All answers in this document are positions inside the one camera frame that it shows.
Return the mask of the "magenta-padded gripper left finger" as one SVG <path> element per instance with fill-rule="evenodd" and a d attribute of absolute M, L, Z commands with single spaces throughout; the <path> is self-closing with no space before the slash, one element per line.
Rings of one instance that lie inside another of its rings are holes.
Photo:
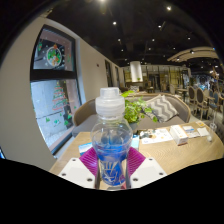
<path fill-rule="evenodd" d="M 95 150 L 90 148 L 80 158 L 71 158 L 59 177 L 84 188 L 96 189 L 99 185 L 99 166 Z"/>

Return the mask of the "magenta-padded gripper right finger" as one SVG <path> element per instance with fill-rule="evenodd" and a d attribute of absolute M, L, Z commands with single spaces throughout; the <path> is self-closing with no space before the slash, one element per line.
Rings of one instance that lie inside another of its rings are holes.
<path fill-rule="evenodd" d="M 166 176 L 166 172 L 153 158 L 146 158 L 135 148 L 127 156 L 127 187 L 140 188 Z"/>

